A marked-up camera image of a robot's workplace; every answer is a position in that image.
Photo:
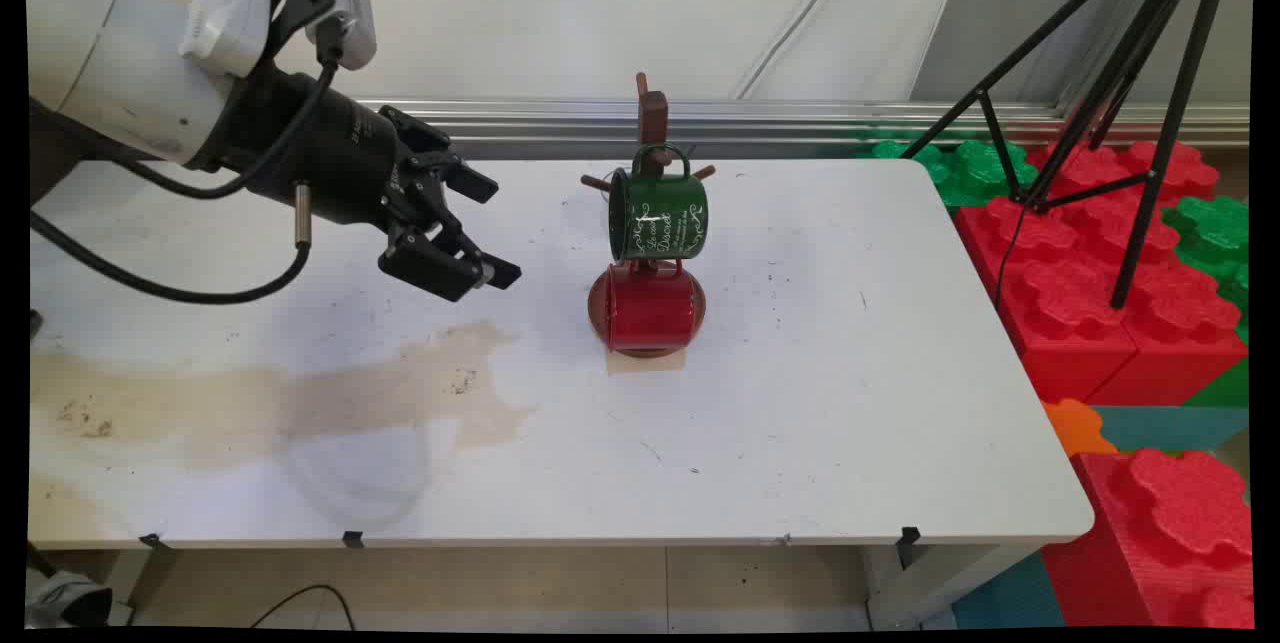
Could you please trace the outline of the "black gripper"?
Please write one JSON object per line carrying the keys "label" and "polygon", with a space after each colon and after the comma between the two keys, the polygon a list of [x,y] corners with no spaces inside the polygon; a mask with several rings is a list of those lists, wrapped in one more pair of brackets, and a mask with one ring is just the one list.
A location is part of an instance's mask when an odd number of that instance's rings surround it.
{"label": "black gripper", "polygon": [[[200,150],[200,167],[246,172],[276,141],[317,79],[259,65],[237,82]],[[294,202],[294,184],[311,190],[316,216],[342,225],[385,227],[379,269],[398,281],[457,302],[485,286],[508,289],[521,268],[480,250],[449,210],[440,186],[389,186],[396,168],[410,181],[436,181],[462,196],[488,202],[497,182],[476,172],[452,138],[393,106],[378,111],[334,90],[325,91],[287,150],[255,174],[251,192]]]}

